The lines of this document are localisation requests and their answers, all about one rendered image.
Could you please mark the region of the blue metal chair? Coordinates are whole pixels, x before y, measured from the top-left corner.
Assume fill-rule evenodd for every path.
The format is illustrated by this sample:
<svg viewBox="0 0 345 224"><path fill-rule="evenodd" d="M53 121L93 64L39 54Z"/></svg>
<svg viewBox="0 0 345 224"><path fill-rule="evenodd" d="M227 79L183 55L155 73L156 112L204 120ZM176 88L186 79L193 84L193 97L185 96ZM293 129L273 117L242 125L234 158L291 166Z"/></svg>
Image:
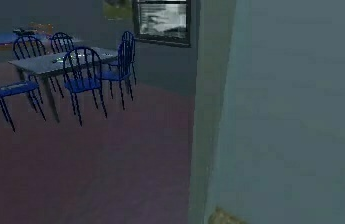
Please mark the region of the blue metal chair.
<svg viewBox="0 0 345 224"><path fill-rule="evenodd" d="M17 60L43 56L47 55L48 53L43 42L33 35L19 36L13 42L12 50ZM64 94L60 86L59 80L56 77L49 78L53 90L56 92L56 87L53 79L56 82L61 97L64 98Z"/></svg>
<svg viewBox="0 0 345 224"><path fill-rule="evenodd" d="M122 83L125 83L126 92L134 100L130 76L134 69L135 61L135 38L132 32L125 31L121 37L118 47L117 60L108 64L109 69L102 73L102 79L108 81L109 85L113 82L119 84L122 108L125 108Z"/></svg>
<svg viewBox="0 0 345 224"><path fill-rule="evenodd" d="M102 60L90 47L80 46L70 50L63 57L64 87L71 96L73 113L83 125L78 95L91 92L95 107L99 108L96 96L99 96L104 115L107 115L102 91Z"/></svg>
<svg viewBox="0 0 345 224"><path fill-rule="evenodd" d="M50 43L54 53L69 52L74 48L73 38L64 32L53 34Z"/></svg>
<svg viewBox="0 0 345 224"><path fill-rule="evenodd" d="M46 119L43 109L39 103L38 97L35 94L35 90L38 89L39 85L33 81L19 81L12 84L0 86L0 107L6 122L10 124L13 131L16 131L16 128L13 123L10 112L8 110L5 98L21 94L27 94L28 99L31 100L33 103L33 109L35 110L35 112L40 112L42 118Z"/></svg>

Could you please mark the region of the black framed window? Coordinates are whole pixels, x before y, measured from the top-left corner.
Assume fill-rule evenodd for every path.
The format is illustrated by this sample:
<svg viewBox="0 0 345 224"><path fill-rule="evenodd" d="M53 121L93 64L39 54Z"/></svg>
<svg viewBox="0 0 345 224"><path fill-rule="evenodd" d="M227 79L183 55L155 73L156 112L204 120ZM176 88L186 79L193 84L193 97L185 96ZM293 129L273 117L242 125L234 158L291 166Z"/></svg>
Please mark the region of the black framed window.
<svg viewBox="0 0 345 224"><path fill-rule="evenodd" d="M191 0L132 0L135 38L144 43L189 47Z"/></svg>

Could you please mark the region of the tan lumpy object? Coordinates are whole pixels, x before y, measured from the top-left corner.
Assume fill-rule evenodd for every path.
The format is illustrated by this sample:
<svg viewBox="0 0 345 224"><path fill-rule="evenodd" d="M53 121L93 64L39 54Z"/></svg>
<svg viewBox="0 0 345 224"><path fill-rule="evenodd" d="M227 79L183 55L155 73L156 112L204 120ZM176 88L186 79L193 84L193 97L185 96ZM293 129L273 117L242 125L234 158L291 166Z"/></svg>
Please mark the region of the tan lumpy object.
<svg viewBox="0 0 345 224"><path fill-rule="evenodd" d="M221 207L216 207L208 218L208 224L247 224Z"/></svg>

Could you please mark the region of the grey dining table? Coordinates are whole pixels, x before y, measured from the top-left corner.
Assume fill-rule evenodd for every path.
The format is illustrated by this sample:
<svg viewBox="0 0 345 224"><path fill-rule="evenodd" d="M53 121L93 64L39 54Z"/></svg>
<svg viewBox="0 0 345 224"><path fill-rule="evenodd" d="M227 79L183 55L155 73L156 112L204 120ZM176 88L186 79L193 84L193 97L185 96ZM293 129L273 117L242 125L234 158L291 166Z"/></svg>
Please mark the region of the grey dining table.
<svg viewBox="0 0 345 224"><path fill-rule="evenodd" d="M118 53L115 50L104 49L99 47L90 48L94 49L99 54L102 63L111 62L115 60L118 56ZM66 53L67 52L48 54L33 58L10 61L10 64L17 69L21 78L23 73L27 72L28 74L32 74L40 79L44 87L44 93L47 96L52 116L56 122L60 122L60 118L54 101L54 95L50 88L49 78L63 75L62 63L52 63L52 60L57 58L63 58Z"/></svg>

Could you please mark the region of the small black object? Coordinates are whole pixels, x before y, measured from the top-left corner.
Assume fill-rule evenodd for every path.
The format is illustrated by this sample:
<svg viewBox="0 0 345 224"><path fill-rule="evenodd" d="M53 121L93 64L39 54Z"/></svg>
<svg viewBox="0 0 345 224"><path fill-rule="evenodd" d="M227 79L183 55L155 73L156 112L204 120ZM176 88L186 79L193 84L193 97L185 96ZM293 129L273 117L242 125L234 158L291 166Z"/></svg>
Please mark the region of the small black object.
<svg viewBox="0 0 345 224"><path fill-rule="evenodd" d="M37 33L36 29L14 29L13 33L18 36L29 36L29 35L35 35Z"/></svg>

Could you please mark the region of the green framed wall picture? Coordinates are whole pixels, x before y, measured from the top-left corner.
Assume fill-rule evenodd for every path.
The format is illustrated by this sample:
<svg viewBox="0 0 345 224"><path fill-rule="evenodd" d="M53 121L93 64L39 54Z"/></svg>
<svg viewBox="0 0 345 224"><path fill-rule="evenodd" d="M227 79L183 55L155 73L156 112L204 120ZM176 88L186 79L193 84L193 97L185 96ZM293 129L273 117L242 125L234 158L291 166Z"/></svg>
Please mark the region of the green framed wall picture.
<svg viewBox="0 0 345 224"><path fill-rule="evenodd" d="M119 20L132 17L132 0L102 0L103 15L107 19Z"/></svg>

